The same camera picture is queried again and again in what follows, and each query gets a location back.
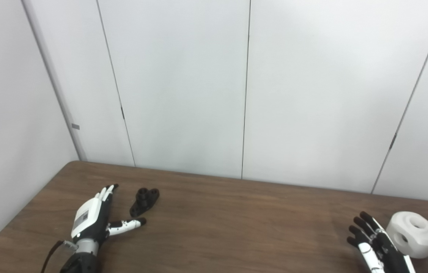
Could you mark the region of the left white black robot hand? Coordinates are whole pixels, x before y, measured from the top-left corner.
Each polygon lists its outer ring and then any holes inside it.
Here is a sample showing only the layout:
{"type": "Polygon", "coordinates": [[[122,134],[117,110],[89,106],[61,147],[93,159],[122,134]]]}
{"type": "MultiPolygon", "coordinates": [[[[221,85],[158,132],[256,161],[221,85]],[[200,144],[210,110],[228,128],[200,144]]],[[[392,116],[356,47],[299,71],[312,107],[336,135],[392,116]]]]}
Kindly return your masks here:
{"type": "Polygon", "coordinates": [[[146,224],[145,218],[110,221],[112,199],[118,184],[107,185],[77,210],[71,237],[75,244],[91,239],[103,244],[110,236],[119,235],[146,224]]]}

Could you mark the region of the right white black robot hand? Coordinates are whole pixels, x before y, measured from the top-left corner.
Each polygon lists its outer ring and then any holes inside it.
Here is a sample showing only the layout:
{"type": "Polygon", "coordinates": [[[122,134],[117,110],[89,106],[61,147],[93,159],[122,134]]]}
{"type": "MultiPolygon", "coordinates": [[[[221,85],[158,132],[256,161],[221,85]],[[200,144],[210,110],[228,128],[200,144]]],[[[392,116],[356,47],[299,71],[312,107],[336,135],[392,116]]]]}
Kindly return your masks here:
{"type": "Polygon", "coordinates": [[[370,214],[362,211],[349,226],[352,237],[347,243],[362,255],[371,273],[414,273],[415,268],[408,255],[396,248],[386,230],[370,214]]]}

